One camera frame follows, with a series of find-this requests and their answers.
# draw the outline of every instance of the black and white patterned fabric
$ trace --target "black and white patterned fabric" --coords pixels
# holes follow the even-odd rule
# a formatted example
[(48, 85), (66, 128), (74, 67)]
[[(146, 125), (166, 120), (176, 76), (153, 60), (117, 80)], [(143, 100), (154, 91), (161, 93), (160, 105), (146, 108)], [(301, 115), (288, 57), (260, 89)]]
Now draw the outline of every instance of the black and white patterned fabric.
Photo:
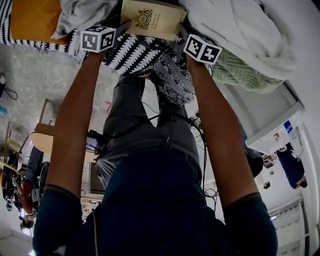
[(182, 41), (167, 41), (149, 36), (125, 34), (108, 53), (106, 65), (119, 75), (149, 76), (166, 99), (185, 105), (195, 97), (186, 68)]
[(79, 51), (79, 42), (77, 42), (77, 30), (70, 34), (70, 43), (61, 45), (57, 43), (32, 41), (32, 40), (14, 40), (11, 35), (11, 12), (13, 0), (0, 0), (0, 44), (6, 45), (28, 45), (37, 49), (47, 51), (62, 52), (71, 56), (77, 56)]

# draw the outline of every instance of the dark pants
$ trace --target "dark pants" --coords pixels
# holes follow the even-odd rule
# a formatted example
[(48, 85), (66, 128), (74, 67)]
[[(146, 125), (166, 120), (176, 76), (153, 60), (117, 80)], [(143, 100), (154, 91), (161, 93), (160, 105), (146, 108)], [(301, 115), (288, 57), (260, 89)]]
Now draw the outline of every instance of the dark pants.
[[(145, 79), (135, 76), (121, 76), (113, 91), (112, 109), (105, 121), (103, 133), (117, 135), (132, 126), (145, 123), (123, 137), (110, 139), (106, 144), (106, 155), (96, 165), (100, 180), (106, 188), (119, 163), (131, 153), (146, 150), (174, 151), (190, 163), (202, 178), (195, 138), (187, 122), (179, 117), (161, 116), (154, 127), (141, 101), (145, 89)], [(184, 117), (184, 106), (165, 107), (160, 105), (160, 113), (174, 112)]]

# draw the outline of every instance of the book cover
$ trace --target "book cover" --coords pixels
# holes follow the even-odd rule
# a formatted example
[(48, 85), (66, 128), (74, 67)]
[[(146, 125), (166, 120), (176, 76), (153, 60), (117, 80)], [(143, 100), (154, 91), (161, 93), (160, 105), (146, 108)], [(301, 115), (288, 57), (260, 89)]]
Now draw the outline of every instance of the book cover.
[(121, 22), (132, 20), (127, 34), (173, 41), (187, 12), (180, 6), (153, 0), (123, 0)]

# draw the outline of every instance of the white cloth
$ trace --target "white cloth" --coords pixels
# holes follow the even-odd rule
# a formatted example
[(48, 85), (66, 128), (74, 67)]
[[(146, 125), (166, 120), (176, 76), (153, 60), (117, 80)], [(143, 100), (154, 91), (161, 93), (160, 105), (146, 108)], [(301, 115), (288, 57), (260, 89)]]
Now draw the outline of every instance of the white cloth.
[(60, 13), (53, 39), (60, 39), (74, 29), (86, 30), (106, 19), (118, 0), (60, 0)]
[(255, 0), (179, 0), (191, 25), (248, 66), (279, 80), (294, 75), (296, 57)]

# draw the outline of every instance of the gold emblem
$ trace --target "gold emblem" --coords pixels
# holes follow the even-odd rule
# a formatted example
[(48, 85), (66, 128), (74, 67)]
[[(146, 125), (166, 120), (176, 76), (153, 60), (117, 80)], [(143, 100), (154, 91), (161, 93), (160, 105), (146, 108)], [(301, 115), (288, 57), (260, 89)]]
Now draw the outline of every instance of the gold emblem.
[(148, 30), (150, 21), (152, 18), (153, 10), (138, 10), (139, 14), (133, 17), (133, 22), (135, 22), (135, 26), (139, 27), (139, 29)]

